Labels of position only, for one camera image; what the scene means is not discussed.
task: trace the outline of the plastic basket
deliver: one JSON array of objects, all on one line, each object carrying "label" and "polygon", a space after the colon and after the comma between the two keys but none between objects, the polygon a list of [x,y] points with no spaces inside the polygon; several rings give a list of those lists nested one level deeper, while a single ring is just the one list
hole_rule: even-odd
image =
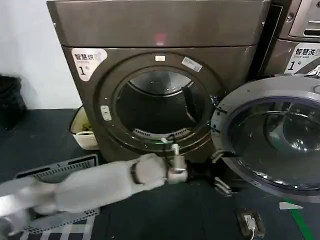
[{"label": "plastic basket", "polygon": [[[42,182],[54,184],[62,182],[73,172],[92,168],[97,165],[98,156],[92,154],[20,172],[15,178],[20,179],[32,176]],[[24,230],[31,234],[40,234],[44,231],[85,220],[88,217],[99,214],[100,209],[95,208],[81,213],[58,212],[48,216],[35,215],[33,216],[33,221]]]},{"label": "plastic basket", "polygon": [[69,131],[84,150],[99,150],[99,146],[93,131],[83,131],[83,124],[88,123],[88,117],[84,106],[81,106],[70,124]]}]

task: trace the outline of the cable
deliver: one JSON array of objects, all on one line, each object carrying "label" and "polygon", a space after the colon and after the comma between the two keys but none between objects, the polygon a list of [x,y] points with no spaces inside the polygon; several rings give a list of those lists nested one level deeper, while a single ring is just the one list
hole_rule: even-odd
[{"label": "cable", "polygon": [[254,239],[255,239],[255,230],[254,230],[254,229],[252,229],[252,235],[251,235],[250,240],[254,240]]},{"label": "cable", "polygon": [[256,231],[256,220],[251,215],[244,215],[243,217],[244,217],[244,220],[246,222],[248,229],[252,231],[252,235],[251,235],[250,240],[254,240],[255,239],[255,231]]}]

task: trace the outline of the green floor tape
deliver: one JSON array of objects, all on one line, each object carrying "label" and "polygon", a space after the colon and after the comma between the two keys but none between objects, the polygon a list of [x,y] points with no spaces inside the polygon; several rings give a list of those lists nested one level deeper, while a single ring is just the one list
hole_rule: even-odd
[{"label": "green floor tape", "polygon": [[[294,204],[290,199],[284,198],[287,203]],[[295,223],[298,225],[300,232],[302,233],[305,240],[314,240],[309,227],[306,225],[304,219],[299,213],[300,209],[290,209],[291,216],[293,217]]]}]

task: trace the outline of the open washing machine door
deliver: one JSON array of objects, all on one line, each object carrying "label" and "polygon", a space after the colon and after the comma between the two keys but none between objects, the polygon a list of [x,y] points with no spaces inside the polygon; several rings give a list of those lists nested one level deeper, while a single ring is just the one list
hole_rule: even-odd
[{"label": "open washing machine door", "polygon": [[320,203],[320,79],[279,76],[227,95],[211,118],[223,161],[254,186]]}]

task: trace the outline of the dryer drum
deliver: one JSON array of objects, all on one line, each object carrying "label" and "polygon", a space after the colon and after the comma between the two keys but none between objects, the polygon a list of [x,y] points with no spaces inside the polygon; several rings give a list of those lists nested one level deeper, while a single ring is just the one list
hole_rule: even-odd
[{"label": "dryer drum", "polygon": [[203,117],[205,97],[199,85],[182,73],[151,70],[121,87],[115,111],[133,136],[156,144],[162,137],[178,140],[191,134]]}]

